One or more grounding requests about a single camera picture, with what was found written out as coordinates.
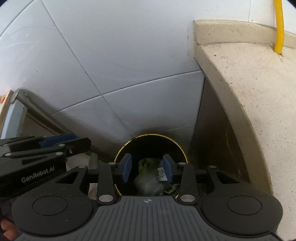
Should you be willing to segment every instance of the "crosshair logo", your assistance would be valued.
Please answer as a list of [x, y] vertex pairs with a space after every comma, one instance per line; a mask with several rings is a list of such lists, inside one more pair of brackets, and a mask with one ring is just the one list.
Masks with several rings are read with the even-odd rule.
[[151, 203], [151, 202], [153, 202], [153, 201], [152, 201], [151, 199], [147, 198], [147, 199], [144, 200], [144, 202], [145, 202], [145, 203]]

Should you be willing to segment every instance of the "metal screw head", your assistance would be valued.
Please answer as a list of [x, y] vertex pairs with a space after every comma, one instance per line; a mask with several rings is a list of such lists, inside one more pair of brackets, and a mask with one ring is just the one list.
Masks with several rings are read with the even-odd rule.
[[101, 202], [111, 202], [113, 200], [113, 197], [111, 195], [105, 194], [105, 195], [101, 195], [99, 197], [99, 200]]
[[195, 197], [190, 195], [190, 194], [185, 194], [185, 195], [182, 195], [180, 197], [180, 199], [183, 201], [183, 202], [193, 202], [195, 200]]

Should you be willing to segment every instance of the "trash can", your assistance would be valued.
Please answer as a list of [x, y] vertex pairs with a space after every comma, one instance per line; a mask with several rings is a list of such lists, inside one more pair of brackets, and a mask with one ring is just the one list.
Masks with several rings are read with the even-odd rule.
[[176, 163], [189, 162], [184, 150], [176, 141], [160, 134], [145, 134], [131, 139], [119, 150], [114, 162], [120, 162], [126, 153], [131, 154], [132, 168], [127, 183], [115, 185], [120, 196], [137, 195], [134, 180], [139, 175], [139, 161], [144, 158], [162, 159], [163, 155], [169, 154]]

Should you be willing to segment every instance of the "blue gripper pad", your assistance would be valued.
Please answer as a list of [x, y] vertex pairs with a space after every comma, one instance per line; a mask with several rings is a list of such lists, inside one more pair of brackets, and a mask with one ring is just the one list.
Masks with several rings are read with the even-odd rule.
[[163, 170], [165, 171], [165, 175], [170, 183], [173, 182], [173, 172], [172, 167], [170, 165], [170, 162], [166, 158], [166, 156], [163, 156]]
[[131, 154], [125, 154], [124, 157], [121, 159], [120, 164], [123, 164], [122, 168], [122, 181], [124, 183], [127, 183], [128, 177], [131, 172], [131, 164], [132, 164], [132, 159], [131, 159]]
[[68, 134], [62, 134], [59, 136], [47, 137], [43, 141], [41, 141], [39, 144], [41, 148], [45, 148], [45, 147], [52, 147], [56, 143], [70, 141], [74, 139], [77, 139], [77, 136], [74, 133], [68, 133]]

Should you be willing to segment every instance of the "white tiled wall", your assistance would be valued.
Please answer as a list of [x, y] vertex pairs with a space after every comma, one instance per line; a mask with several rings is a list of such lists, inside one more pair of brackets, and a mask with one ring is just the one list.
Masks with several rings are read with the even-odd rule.
[[[285, 28], [296, 10], [283, 0]], [[273, 0], [8, 0], [0, 8], [1, 93], [24, 88], [47, 113], [115, 155], [158, 132], [188, 149], [203, 73], [193, 20], [274, 25]]]
[[[284, 28], [296, 34], [296, 9], [288, 0], [282, 0]], [[276, 27], [274, 0], [251, 0], [249, 22]]]

